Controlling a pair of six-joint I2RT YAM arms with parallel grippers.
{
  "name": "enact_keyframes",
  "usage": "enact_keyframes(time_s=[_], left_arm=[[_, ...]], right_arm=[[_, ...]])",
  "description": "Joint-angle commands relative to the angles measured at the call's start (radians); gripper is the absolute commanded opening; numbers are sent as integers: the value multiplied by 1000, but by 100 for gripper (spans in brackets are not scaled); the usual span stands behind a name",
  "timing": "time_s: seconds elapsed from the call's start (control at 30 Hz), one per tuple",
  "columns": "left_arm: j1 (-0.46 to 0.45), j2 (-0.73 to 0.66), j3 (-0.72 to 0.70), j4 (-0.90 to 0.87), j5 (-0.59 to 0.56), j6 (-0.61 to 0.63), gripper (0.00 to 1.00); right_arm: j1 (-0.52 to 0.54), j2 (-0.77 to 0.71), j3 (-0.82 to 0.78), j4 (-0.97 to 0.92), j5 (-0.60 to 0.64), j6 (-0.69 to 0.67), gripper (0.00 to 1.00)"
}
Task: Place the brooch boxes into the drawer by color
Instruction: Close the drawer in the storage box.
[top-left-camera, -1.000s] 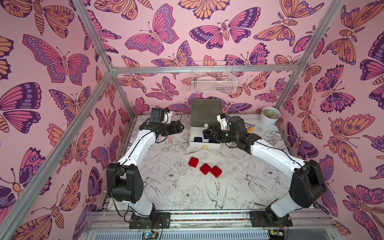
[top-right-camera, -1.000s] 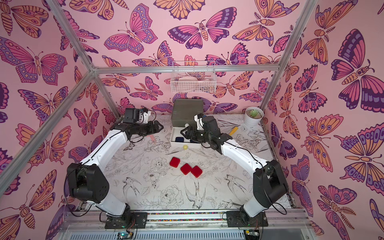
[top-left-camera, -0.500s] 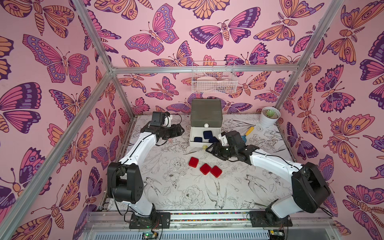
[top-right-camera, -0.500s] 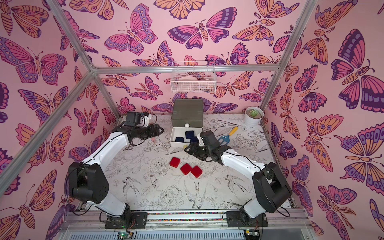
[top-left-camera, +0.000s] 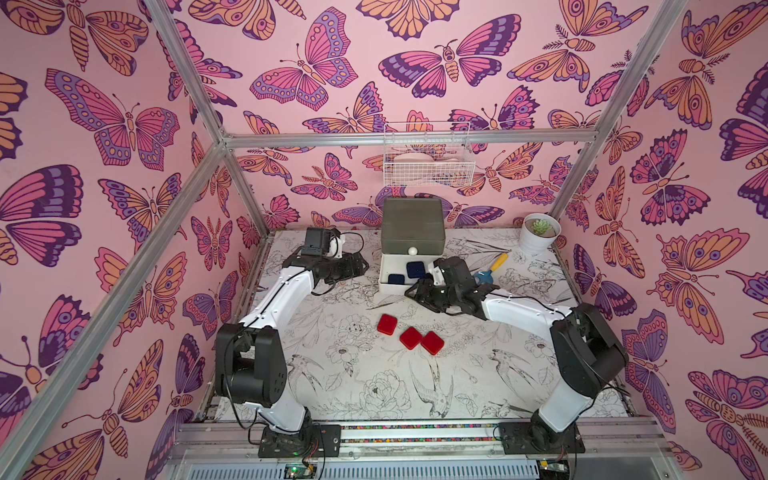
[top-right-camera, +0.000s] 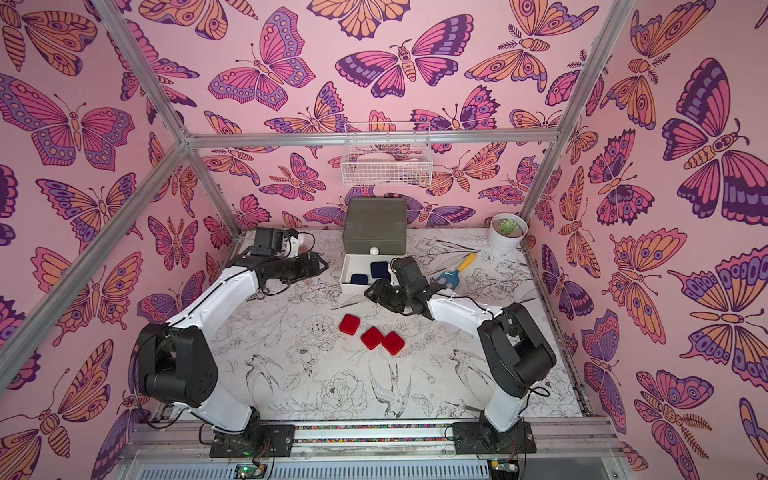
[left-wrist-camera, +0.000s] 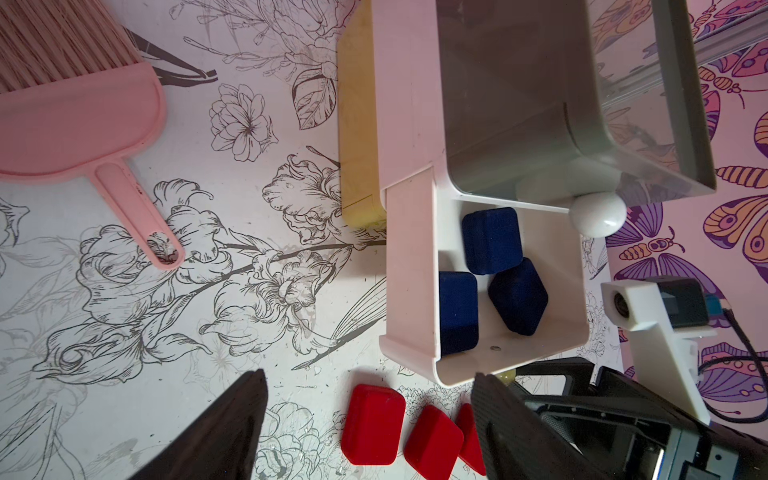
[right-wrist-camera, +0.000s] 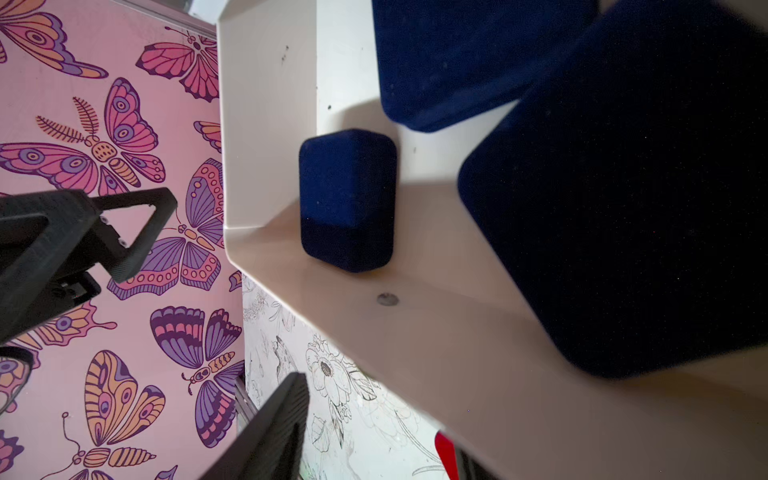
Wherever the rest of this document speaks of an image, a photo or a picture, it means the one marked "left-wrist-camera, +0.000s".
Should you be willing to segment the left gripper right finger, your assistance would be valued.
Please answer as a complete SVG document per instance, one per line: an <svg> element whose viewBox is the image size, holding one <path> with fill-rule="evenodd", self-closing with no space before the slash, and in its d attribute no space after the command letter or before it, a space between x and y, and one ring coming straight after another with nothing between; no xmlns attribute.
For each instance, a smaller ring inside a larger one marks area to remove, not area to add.
<svg viewBox="0 0 768 480"><path fill-rule="evenodd" d="M600 477L599 469L496 376L475 376L471 406L489 479Z"/></svg>

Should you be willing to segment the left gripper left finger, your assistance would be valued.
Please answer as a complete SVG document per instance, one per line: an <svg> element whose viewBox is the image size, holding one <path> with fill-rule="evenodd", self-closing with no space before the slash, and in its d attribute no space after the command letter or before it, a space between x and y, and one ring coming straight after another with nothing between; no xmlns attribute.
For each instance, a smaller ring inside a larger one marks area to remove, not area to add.
<svg viewBox="0 0 768 480"><path fill-rule="evenodd" d="M245 372L132 477L249 479L267 404L265 372Z"/></svg>

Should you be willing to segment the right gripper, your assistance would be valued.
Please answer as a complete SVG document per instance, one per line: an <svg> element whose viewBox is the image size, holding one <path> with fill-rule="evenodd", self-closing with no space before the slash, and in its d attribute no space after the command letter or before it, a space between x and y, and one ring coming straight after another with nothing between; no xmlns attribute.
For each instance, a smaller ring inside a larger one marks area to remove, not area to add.
<svg viewBox="0 0 768 480"><path fill-rule="evenodd" d="M528 393L527 405L613 479L764 479L767 443L706 425L624 374L579 358L518 368L563 377L559 394Z"/></svg>

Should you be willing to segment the red brooch box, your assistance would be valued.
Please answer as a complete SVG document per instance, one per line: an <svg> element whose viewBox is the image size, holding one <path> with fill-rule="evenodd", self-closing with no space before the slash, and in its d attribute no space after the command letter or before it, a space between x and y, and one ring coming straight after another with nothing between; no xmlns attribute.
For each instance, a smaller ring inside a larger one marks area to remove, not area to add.
<svg viewBox="0 0 768 480"><path fill-rule="evenodd" d="M427 405L409 435L404 458L424 479L448 480L463 442L462 430L443 411Z"/></svg>
<svg viewBox="0 0 768 480"><path fill-rule="evenodd" d="M459 458L475 473L486 476L487 471L483 460L474 412L469 403L461 405L455 423L463 434L463 444L459 452Z"/></svg>
<svg viewBox="0 0 768 480"><path fill-rule="evenodd" d="M397 457L406 400L396 390L367 384L351 394L341 450L355 466L388 466Z"/></svg>

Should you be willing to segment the red brooch box top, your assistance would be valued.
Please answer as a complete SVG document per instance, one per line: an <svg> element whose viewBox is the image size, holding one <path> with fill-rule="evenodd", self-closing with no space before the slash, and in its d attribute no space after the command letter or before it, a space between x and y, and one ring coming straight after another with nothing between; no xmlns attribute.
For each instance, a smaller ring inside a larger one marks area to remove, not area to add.
<svg viewBox="0 0 768 480"><path fill-rule="evenodd" d="M406 400L396 390L367 384L351 394L341 450L355 466L388 466L397 457Z"/></svg>

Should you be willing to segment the blue brooch box bottom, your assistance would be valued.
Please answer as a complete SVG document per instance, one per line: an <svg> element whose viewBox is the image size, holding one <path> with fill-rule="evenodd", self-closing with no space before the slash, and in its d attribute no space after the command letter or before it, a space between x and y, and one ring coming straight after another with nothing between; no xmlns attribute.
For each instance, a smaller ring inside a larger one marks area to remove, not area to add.
<svg viewBox="0 0 768 480"><path fill-rule="evenodd" d="M488 294L506 327L532 336L549 303L548 292L529 258L494 276Z"/></svg>

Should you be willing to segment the blue brooch box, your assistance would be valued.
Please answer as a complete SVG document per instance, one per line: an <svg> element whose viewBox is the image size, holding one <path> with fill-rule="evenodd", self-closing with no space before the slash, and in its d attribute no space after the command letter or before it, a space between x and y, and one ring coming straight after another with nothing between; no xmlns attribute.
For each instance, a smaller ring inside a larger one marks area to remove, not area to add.
<svg viewBox="0 0 768 480"><path fill-rule="evenodd" d="M469 213L463 217L461 229L465 261L473 274L497 274L522 262L518 215L513 208Z"/></svg>
<svg viewBox="0 0 768 480"><path fill-rule="evenodd" d="M439 272L441 355L475 348L479 341L478 288L469 272Z"/></svg>
<svg viewBox="0 0 768 480"><path fill-rule="evenodd" d="M549 303L548 292L529 258L494 276L488 294L506 327L532 336Z"/></svg>

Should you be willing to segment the three-tier drawer cabinet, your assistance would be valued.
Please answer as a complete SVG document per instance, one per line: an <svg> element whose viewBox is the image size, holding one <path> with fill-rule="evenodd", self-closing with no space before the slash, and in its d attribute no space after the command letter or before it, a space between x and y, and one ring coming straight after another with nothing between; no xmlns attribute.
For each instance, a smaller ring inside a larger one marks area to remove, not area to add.
<svg viewBox="0 0 768 480"><path fill-rule="evenodd" d="M382 353L443 387L589 336L571 207L708 195L716 180L682 1L362 1L338 45L342 210L387 231ZM549 296L509 331L479 277L479 341L440 342L441 272L463 218L510 207Z"/></svg>

